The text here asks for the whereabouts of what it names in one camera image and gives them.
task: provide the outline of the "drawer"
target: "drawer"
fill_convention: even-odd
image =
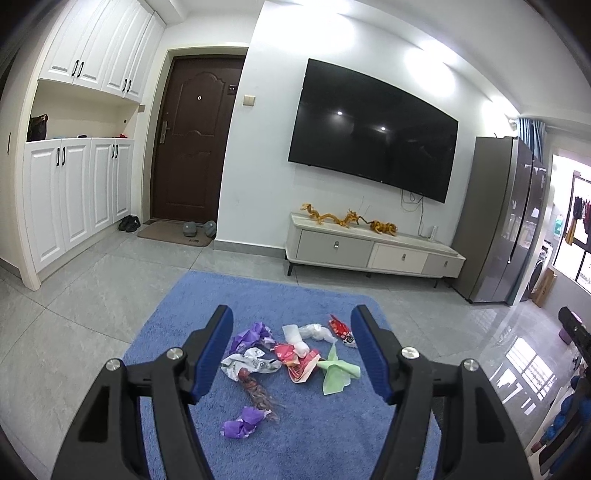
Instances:
[[[423,275],[432,275],[433,277],[457,278],[463,264],[463,258],[450,258],[429,254],[421,273]]]
[[[297,249],[298,260],[366,268],[373,242],[304,230]]]
[[[392,272],[421,273],[428,253],[375,244],[371,268]]]

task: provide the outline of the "floor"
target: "floor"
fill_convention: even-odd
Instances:
[[[432,360],[476,358],[506,400],[524,445],[570,378],[574,350],[531,302],[474,306],[431,280],[298,266],[115,232],[27,290],[0,268],[0,424],[31,471],[50,477],[60,443],[103,363],[122,356],[188,270],[363,293],[401,343]]]

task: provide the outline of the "metal bolt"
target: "metal bolt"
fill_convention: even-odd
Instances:
[[[420,353],[418,353],[418,350],[413,347],[413,346],[406,346],[402,349],[402,356],[404,358],[408,358],[409,360],[414,360],[415,358],[418,358],[420,355]]]
[[[166,356],[171,360],[178,360],[183,356],[183,351],[179,347],[171,348],[168,352],[166,352]]]
[[[116,358],[112,358],[111,360],[109,360],[106,364],[105,364],[105,368],[109,371],[109,372],[114,372],[115,370],[117,370],[119,367],[121,366],[121,362],[119,362],[119,360],[117,360]]]
[[[464,360],[464,368],[469,372],[475,372],[480,368],[480,365],[478,365],[478,362],[473,358],[466,358]]]

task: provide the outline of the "curtain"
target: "curtain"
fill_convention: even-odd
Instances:
[[[518,118],[519,138],[534,153],[536,158],[544,162],[544,137],[546,133],[546,124],[542,120],[532,118]]]

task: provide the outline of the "carpet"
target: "carpet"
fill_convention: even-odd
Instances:
[[[165,222],[162,220],[158,220],[139,231],[138,237],[172,244],[190,245],[191,247],[206,247],[213,240],[205,235],[203,227],[197,227],[196,236],[184,236],[183,222]]]
[[[182,345],[192,330],[207,323],[218,304],[233,310],[234,334],[262,321],[277,341],[284,340],[282,325],[326,325],[330,313],[349,324],[351,310],[358,304],[366,304],[378,324],[387,326],[377,302],[367,296],[189,271],[141,329],[124,356],[125,363],[151,361],[167,348]],[[307,342],[326,357],[330,349],[327,342]],[[369,479],[394,407],[374,393],[357,349],[339,341],[337,354],[360,365],[361,378],[351,380],[343,392],[333,395],[323,395],[321,371],[314,372],[304,384],[292,383],[283,367],[272,374],[254,374],[282,404],[278,409],[280,420],[263,421],[243,440],[222,437],[220,426],[237,418],[250,400],[238,383],[217,371],[208,395],[190,407],[216,480]],[[265,357],[274,358],[271,354]],[[150,399],[143,398],[141,408],[150,472],[154,480],[164,480]],[[418,476],[421,480],[433,478],[440,438],[441,431],[431,415]]]

